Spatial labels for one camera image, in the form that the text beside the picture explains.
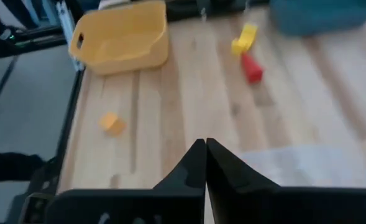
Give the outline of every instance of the blue container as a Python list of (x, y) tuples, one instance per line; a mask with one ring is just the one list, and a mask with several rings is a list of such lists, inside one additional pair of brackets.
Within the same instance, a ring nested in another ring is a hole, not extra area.
[(270, 0), (270, 14), (286, 35), (313, 35), (361, 26), (366, 0)]

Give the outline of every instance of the wood grain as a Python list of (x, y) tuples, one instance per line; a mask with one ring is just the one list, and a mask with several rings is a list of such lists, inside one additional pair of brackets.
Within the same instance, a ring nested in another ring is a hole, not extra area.
[[(251, 54), (265, 69), (255, 86), (230, 53), (245, 22), (258, 25)], [(59, 192), (151, 188), (198, 138), (216, 138), (235, 154), (326, 145), (366, 169), (366, 25), (289, 38), (258, 7), (171, 23), (169, 34), (160, 68), (107, 78), (86, 71)], [(98, 126), (109, 111), (127, 122), (116, 138)]]

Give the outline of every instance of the orange cube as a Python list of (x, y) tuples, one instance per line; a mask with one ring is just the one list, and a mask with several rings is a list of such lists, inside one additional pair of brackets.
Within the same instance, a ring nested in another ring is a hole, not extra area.
[(119, 135), (126, 127), (125, 122), (114, 113), (105, 114), (99, 124), (111, 136)]

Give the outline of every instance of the yellow basket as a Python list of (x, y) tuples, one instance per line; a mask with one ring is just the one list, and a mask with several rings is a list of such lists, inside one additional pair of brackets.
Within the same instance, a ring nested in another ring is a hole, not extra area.
[(165, 2), (85, 14), (75, 27), (69, 52), (97, 75), (163, 64), (168, 57)]

